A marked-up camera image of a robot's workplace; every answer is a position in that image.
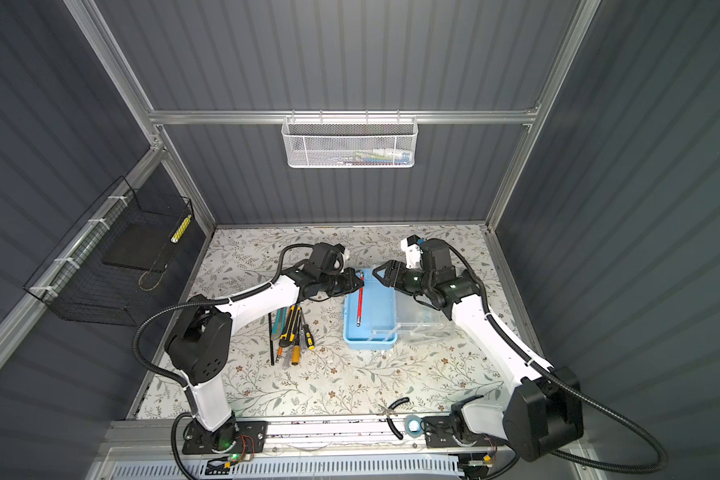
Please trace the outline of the red handled hex key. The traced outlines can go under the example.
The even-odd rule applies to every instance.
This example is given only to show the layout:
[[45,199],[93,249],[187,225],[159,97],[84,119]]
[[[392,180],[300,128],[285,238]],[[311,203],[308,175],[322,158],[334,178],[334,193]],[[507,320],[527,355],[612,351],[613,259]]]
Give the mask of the red handled hex key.
[[362,325],[363,297],[364,297],[364,287],[361,287],[357,292],[357,308],[356,308],[356,327],[357,328],[359,328]]

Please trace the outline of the light blue plastic toolbox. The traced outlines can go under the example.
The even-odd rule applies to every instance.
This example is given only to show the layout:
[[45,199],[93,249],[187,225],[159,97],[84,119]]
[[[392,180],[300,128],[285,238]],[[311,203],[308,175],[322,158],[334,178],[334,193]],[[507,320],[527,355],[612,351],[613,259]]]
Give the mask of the light blue plastic toolbox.
[[364,282],[362,325],[356,327],[357,292],[344,298],[343,339],[352,350],[385,351],[396,343],[428,344],[447,340],[454,326],[439,311],[381,285],[371,269],[357,272]]

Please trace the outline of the teal utility knife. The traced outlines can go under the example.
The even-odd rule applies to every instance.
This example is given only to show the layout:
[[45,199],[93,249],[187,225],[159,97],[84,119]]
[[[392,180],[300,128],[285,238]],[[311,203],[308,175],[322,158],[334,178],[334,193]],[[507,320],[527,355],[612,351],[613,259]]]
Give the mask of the teal utility knife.
[[272,340],[277,340],[281,337],[287,320],[287,312],[287,307],[280,308],[276,311],[272,328]]

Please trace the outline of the black hex key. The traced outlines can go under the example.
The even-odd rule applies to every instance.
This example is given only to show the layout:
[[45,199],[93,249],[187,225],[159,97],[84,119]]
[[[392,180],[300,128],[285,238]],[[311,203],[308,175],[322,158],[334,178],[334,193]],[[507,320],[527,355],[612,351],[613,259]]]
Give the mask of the black hex key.
[[267,329],[267,337],[269,341],[269,356],[270,356],[270,365],[275,365],[276,355],[274,350],[274,340],[272,339],[273,335],[273,327],[274,327],[274,321],[273,321],[273,313],[270,312],[268,314],[268,329]]

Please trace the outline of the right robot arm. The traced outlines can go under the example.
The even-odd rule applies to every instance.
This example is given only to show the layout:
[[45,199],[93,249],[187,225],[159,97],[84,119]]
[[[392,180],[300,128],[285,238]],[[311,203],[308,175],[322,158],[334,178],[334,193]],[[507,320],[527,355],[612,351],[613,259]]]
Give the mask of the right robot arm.
[[[373,269],[385,287],[437,310],[480,348],[498,371],[508,399],[493,404],[473,395],[453,407],[455,430],[504,441],[523,460],[550,454],[584,433],[581,401],[564,387],[578,388],[567,368],[557,370],[498,320],[486,287],[464,255],[442,239],[412,235],[401,242],[404,261]],[[560,375],[557,386],[545,373]]]

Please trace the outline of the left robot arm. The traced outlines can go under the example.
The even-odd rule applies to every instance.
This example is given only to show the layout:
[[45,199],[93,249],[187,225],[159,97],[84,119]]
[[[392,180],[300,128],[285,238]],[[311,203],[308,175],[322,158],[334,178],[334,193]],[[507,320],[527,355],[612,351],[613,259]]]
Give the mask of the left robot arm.
[[192,418],[206,431],[215,432],[232,421],[221,371],[236,333],[281,308],[321,293],[329,298],[349,295],[363,285],[356,271],[345,265],[347,250],[341,244],[308,244],[309,257],[285,268],[286,253],[300,247],[285,247],[273,278],[261,285],[222,299],[197,295],[182,305],[164,349],[178,371]]

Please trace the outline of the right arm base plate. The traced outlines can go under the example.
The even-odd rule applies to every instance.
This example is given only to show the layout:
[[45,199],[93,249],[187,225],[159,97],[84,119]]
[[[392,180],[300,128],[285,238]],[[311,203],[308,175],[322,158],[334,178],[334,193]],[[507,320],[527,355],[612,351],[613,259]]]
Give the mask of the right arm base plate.
[[466,426],[458,416],[427,416],[422,419],[422,426],[428,448],[485,447],[493,449],[506,446],[506,442],[498,437],[477,434]]

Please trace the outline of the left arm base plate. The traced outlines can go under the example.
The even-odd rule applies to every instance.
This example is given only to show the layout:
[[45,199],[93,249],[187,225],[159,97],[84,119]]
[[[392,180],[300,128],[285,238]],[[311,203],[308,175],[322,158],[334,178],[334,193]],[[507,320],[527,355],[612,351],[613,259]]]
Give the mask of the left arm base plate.
[[269,423],[228,421],[215,432],[192,420],[182,431],[184,455],[255,454],[263,451]]

